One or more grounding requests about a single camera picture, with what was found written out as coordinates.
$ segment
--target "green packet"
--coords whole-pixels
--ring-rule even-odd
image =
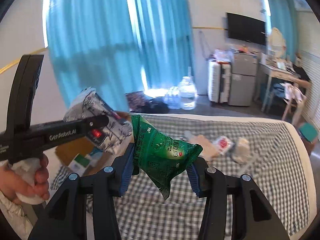
[[[132,115],[133,164],[140,167],[159,188],[164,200],[170,195],[171,180],[182,173],[202,152],[190,144],[155,129],[141,115]]]

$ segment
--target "silver bolt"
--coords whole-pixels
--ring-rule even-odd
[[[75,174],[75,173],[72,173],[72,174],[69,175],[69,179],[70,180],[75,180],[76,178],[78,178],[78,175]]]
[[[111,166],[107,166],[103,169],[104,172],[112,172],[113,171],[113,168]]]
[[[244,175],[242,176],[242,179],[245,180],[245,181],[250,181],[250,180],[251,180],[251,177],[250,177],[249,175],[247,175],[247,174],[244,174]]]
[[[216,173],[216,168],[214,168],[214,167],[208,167],[207,168],[207,172],[209,172],[209,173]]]

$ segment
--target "human hand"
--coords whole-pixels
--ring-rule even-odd
[[[49,172],[47,170],[49,160],[46,155],[43,154],[40,165],[41,168],[36,171],[35,174],[35,186],[30,186],[19,175],[14,173],[9,165],[3,165],[0,167],[0,190],[10,201],[20,205],[21,201],[17,198],[16,192],[24,196],[38,195],[44,200],[48,200],[49,194]]]

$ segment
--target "blue curtain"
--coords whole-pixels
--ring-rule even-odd
[[[177,86],[193,73],[188,0],[133,0],[136,35],[148,88]]]
[[[268,0],[271,12],[271,27],[276,27],[286,40],[287,55],[292,62],[298,50],[297,16],[293,0]]]
[[[143,84],[127,0],[50,0],[46,27],[66,106],[92,86],[113,109],[128,111],[124,94]]]

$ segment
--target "wall-mounted black tv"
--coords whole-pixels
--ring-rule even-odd
[[[266,45],[265,22],[234,13],[227,18],[228,38]]]

